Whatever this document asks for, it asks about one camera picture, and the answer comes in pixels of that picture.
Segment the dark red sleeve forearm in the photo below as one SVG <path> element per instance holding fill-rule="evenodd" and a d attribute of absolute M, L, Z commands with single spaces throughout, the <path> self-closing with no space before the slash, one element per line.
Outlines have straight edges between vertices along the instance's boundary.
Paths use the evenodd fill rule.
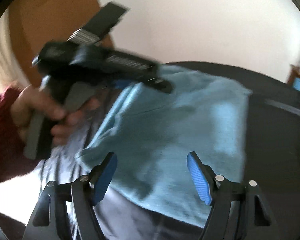
<path fill-rule="evenodd" d="M 0 183 L 32 172 L 38 161 L 23 155 L 25 143 L 11 117 L 11 106 L 21 91 L 8 87 L 0 93 Z"/>

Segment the person's left hand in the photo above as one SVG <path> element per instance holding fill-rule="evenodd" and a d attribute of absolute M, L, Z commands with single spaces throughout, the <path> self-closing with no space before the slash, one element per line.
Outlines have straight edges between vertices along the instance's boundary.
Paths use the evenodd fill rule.
<path fill-rule="evenodd" d="M 58 121 L 50 133 L 53 136 L 53 145 L 59 146 L 65 145 L 86 114 L 96 110 L 100 105 L 99 100 L 93 96 L 78 111 L 69 113 L 51 96 L 30 85 L 22 90 L 12 104 L 10 113 L 23 142 L 26 142 L 29 135 L 29 125 L 34 111 L 42 113 L 50 120 Z"/>

